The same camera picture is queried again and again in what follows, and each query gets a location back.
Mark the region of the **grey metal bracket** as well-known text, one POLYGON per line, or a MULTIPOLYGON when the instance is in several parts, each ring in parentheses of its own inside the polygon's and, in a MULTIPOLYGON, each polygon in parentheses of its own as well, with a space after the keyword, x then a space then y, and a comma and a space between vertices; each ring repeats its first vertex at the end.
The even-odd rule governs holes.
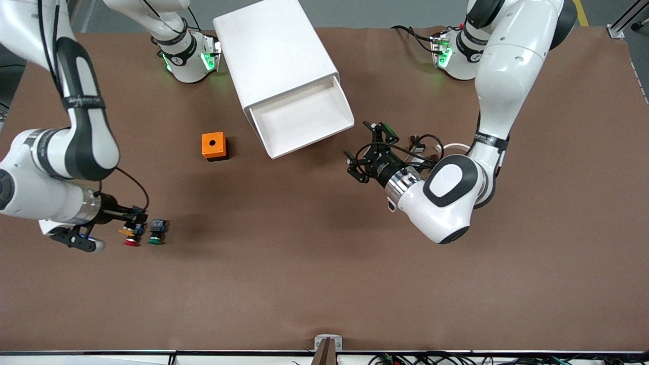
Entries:
POLYGON ((322 334, 314 339, 315 354, 311 365, 338 365, 338 353, 343 351, 340 335, 322 334))

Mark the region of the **aluminium frame profile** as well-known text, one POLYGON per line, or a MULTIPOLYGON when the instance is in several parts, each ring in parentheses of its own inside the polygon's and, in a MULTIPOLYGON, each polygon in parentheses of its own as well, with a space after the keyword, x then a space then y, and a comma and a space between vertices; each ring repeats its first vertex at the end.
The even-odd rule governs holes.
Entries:
POLYGON ((635 0, 613 24, 607 24, 607 32, 612 39, 623 39, 624 28, 631 27, 631 30, 638 31, 649 23, 649 18, 644 20, 635 20, 647 7, 649 0, 635 0))

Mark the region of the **green-lit base connector box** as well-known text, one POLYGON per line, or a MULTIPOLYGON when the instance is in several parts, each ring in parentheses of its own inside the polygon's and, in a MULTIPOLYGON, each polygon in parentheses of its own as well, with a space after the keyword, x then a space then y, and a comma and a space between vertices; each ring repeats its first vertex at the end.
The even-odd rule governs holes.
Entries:
POLYGON ((221 58, 221 42, 211 36, 202 34, 201 57, 208 72, 218 70, 221 58))
POLYGON ((429 37, 432 50, 432 60, 436 68, 445 69, 453 54, 451 46, 451 30, 443 30, 429 37))

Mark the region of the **green push button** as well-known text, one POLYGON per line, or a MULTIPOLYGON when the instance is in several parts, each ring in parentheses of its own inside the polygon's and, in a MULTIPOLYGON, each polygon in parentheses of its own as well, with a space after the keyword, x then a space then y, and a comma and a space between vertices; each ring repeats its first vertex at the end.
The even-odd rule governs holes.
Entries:
POLYGON ((165 233, 168 228, 168 221, 163 219, 153 219, 151 222, 150 237, 148 243, 152 245, 163 245, 165 243, 165 233))

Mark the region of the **orange box with hole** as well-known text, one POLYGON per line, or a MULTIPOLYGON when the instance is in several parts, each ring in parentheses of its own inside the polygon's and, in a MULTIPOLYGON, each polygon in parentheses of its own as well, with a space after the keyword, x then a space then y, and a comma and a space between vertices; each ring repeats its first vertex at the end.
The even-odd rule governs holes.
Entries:
POLYGON ((202 134, 201 153, 203 158, 209 162, 230 159, 229 141, 224 132, 218 131, 202 134))

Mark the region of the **red push button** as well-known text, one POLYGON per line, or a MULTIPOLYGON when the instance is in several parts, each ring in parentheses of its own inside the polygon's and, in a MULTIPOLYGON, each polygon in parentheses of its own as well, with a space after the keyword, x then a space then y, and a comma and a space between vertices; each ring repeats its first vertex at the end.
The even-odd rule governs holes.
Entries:
POLYGON ((137 225, 137 234, 133 237, 127 237, 124 240, 124 244, 132 247, 139 247, 141 245, 141 239, 146 231, 146 223, 137 225))

